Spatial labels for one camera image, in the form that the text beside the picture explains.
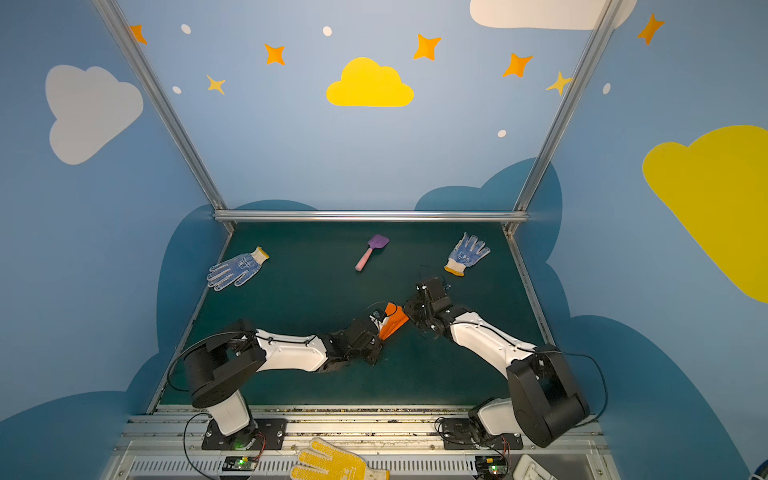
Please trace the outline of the orange square paper sheet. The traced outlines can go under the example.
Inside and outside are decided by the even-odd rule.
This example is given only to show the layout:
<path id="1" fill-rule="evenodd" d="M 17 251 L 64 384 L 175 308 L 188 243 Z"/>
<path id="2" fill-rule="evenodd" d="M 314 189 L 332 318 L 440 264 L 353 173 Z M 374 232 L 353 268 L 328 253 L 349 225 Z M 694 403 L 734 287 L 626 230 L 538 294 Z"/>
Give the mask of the orange square paper sheet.
<path id="1" fill-rule="evenodd" d="M 379 338 L 387 340 L 399 328 L 409 321 L 409 317 L 401 306 L 389 302 L 384 309 L 384 317 L 379 322 Z"/>

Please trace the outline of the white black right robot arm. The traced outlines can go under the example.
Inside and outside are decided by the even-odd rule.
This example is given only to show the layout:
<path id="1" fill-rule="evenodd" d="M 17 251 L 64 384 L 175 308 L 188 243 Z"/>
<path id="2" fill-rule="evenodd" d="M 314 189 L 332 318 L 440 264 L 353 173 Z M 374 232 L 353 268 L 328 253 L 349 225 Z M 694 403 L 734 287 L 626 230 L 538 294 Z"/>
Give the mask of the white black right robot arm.
<path id="1" fill-rule="evenodd" d="M 586 396 L 562 351 L 517 339 L 477 312 L 454 304 L 440 279 L 418 283 L 404 311 L 419 329 L 470 350 L 506 379 L 508 397 L 488 400 L 468 413 L 460 435 L 472 443 L 521 434 L 544 448 L 590 415 Z"/>

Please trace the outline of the blue dotted glove right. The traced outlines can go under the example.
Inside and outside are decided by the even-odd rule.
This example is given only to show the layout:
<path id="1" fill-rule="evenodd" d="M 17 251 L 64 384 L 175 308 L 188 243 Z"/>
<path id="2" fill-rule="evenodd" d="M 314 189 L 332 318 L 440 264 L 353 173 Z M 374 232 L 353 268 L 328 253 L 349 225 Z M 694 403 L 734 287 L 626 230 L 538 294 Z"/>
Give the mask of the blue dotted glove right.
<path id="1" fill-rule="evenodd" d="M 462 277 L 468 268 L 476 265 L 490 252 L 491 249 L 486 246 L 485 241 L 480 240 L 476 235 L 464 233 L 451 250 L 444 270 L 452 275 Z"/>

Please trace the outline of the blue dotted glove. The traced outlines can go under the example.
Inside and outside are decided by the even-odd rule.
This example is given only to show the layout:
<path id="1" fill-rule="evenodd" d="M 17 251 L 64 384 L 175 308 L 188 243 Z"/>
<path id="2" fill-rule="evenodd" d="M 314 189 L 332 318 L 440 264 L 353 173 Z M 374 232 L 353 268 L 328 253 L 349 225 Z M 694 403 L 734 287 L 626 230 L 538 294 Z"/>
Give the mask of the blue dotted glove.
<path id="1" fill-rule="evenodd" d="M 231 285 L 240 287 L 252 279 L 269 258 L 261 247 L 257 247 L 253 252 L 218 263 L 209 269 L 207 286 L 214 291 L 222 291 Z"/>
<path id="2" fill-rule="evenodd" d="M 485 241 L 480 240 L 476 235 L 464 233 L 451 250 L 444 270 L 452 275 L 462 277 L 468 268 L 476 265 L 490 252 L 491 249 L 486 246 Z"/>

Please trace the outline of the purple pink toy spatula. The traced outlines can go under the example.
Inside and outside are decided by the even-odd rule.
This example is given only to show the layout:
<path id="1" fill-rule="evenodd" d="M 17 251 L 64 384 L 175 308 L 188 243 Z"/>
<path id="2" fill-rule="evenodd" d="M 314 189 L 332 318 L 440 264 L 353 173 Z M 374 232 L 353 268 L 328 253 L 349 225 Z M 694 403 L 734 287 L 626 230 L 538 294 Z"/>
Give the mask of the purple pink toy spatula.
<path id="1" fill-rule="evenodd" d="M 368 248 L 355 265 L 355 270 L 361 272 L 375 250 L 384 248 L 389 243 L 389 238 L 381 234 L 374 235 L 367 243 Z"/>

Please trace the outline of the yellow dotted glove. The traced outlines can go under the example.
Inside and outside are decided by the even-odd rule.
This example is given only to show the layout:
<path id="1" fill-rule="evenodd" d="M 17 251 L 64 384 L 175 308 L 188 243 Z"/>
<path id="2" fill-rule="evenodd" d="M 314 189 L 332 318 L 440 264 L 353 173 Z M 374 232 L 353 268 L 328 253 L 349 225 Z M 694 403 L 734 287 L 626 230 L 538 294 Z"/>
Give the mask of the yellow dotted glove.
<path id="1" fill-rule="evenodd" d="M 309 447 L 299 452 L 298 463 L 291 468 L 289 477 L 297 480 L 390 480 L 391 474 L 386 469 L 370 467 L 354 453 L 314 437 Z"/>

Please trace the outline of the blue dotted glove left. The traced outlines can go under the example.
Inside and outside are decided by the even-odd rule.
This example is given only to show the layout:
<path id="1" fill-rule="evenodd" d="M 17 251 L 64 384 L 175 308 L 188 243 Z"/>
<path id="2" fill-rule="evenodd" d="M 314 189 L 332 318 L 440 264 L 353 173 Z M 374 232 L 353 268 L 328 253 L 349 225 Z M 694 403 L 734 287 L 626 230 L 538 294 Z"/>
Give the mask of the blue dotted glove left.
<path id="1" fill-rule="evenodd" d="M 207 286 L 214 291 L 222 291 L 231 285 L 240 287 L 252 279 L 269 258 L 261 247 L 257 247 L 253 252 L 218 263 L 209 269 Z"/>

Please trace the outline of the right green circuit board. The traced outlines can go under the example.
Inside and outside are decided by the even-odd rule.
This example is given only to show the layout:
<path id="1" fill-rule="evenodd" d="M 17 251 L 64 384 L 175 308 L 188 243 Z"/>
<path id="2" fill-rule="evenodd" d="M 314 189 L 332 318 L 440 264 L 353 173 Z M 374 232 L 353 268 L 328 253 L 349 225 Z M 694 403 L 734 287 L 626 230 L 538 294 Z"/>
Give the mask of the right green circuit board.
<path id="1" fill-rule="evenodd" d="M 502 456 L 477 456 L 475 479 L 502 480 L 509 473 L 508 462 Z"/>

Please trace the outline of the green circuit board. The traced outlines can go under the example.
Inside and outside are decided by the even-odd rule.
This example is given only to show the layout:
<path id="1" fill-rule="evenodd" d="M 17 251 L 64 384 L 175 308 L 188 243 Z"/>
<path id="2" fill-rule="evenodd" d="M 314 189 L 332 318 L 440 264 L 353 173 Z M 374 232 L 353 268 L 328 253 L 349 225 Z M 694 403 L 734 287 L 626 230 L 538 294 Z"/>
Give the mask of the green circuit board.
<path id="1" fill-rule="evenodd" d="M 502 456 L 477 456 L 475 479 L 502 480 L 509 473 L 508 462 Z"/>
<path id="2" fill-rule="evenodd" d="M 258 466 L 256 456 L 227 456 L 222 464 L 223 472 L 254 472 Z"/>

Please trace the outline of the left green circuit board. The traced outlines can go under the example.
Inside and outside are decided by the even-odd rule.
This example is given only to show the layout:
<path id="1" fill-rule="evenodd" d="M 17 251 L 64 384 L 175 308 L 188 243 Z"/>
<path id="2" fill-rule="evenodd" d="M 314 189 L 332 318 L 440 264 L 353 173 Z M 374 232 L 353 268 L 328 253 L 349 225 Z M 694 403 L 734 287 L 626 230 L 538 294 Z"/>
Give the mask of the left green circuit board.
<path id="1" fill-rule="evenodd" d="M 227 456 L 222 464 L 223 472 L 254 472 L 258 466 L 256 456 Z"/>

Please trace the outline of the white object bottom right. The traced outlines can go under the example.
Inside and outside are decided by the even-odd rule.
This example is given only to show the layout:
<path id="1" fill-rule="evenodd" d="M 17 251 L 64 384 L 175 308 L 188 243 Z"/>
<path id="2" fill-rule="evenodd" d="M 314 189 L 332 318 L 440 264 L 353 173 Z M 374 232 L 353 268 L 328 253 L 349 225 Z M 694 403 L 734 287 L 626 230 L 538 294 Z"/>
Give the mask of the white object bottom right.
<path id="1" fill-rule="evenodd" d="M 541 464 L 534 460 L 530 455 L 524 454 L 520 457 L 512 472 L 513 480 L 557 480 L 557 478 L 546 470 Z"/>

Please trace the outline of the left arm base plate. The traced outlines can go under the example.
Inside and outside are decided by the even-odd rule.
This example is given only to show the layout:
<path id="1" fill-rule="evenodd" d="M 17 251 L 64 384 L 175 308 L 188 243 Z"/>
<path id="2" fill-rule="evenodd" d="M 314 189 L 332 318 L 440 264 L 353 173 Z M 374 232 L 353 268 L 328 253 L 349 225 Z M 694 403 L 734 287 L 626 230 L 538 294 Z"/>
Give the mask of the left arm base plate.
<path id="1" fill-rule="evenodd" d="M 215 420 L 208 423 L 203 437 L 202 450 L 261 451 L 282 448 L 287 421 L 284 418 L 259 418 L 251 420 L 243 429 L 224 435 Z"/>

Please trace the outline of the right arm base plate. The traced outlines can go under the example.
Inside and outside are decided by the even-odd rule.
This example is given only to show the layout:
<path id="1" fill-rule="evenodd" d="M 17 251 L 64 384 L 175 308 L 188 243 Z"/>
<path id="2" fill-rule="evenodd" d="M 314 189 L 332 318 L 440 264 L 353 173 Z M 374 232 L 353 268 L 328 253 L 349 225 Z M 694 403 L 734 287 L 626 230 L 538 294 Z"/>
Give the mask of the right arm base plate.
<path id="1" fill-rule="evenodd" d="M 480 430 L 466 418 L 438 417 L 434 422 L 437 435 L 446 450 L 498 451 L 522 450 L 522 437 L 517 433 L 491 435 Z"/>

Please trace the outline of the aluminium front rail base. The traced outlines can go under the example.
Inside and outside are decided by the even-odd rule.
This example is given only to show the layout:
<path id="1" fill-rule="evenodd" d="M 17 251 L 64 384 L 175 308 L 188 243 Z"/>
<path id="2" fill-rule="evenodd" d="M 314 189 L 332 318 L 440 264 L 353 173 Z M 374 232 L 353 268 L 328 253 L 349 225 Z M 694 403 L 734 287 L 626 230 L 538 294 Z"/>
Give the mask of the aluminium front rail base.
<path id="1" fill-rule="evenodd" d="M 522 437 L 522 450 L 446 450 L 437 435 L 438 417 L 466 418 L 466 406 L 330 405 L 264 406 L 259 418 L 284 418 L 280 450 L 202 450 L 208 418 L 194 409 L 162 406 L 151 415 L 128 420 L 102 473 L 104 479 L 286 479 L 300 450 L 314 437 L 361 456 L 394 479 L 475 479 L 477 456 L 502 456 L 512 479 L 520 457 L 530 455 L 557 479 L 616 479 L 618 468 L 603 432 L 588 425 L 565 434 L 546 448 Z M 254 472 L 223 472 L 227 456 L 256 456 Z"/>

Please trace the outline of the aluminium frame post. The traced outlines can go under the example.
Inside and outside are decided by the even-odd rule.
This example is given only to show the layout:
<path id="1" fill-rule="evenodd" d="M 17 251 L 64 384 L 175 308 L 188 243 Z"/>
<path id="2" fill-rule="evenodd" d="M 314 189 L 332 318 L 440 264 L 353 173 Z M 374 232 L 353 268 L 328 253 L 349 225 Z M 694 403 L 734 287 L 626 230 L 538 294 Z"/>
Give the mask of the aluminium frame post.
<path id="1" fill-rule="evenodd" d="M 141 44 L 135 39 L 118 2 L 93 0 L 92 4 L 141 83 L 191 173 L 208 202 L 212 205 L 214 212 L 227 210 L 228 207 L 223 196 L 215 186 L 202 157 L 173 109 L 170 98 L 162 88 L 149 60 L 142 51 Z"/>
<path id="2" fill-rule="evenodd" d="M 504 225 L 504 234 L 508 240 L 514 236 L 518 225 L 527 219 L 527 211 L 543 177 L 554 158 L 567 127 L 577 110 L 579 101 L 607 47 L 616 26 L 623 1 L 606 1 L 597 17 L 597 23 L 590 34 L 582 55 L 573 73 L 567 92 L 558 107 L 551 127 L 545 137 L 542 148 L 523 184 L 514 205 L 513 212 L 520 213 L 520 221 L 509 221 Z"/>

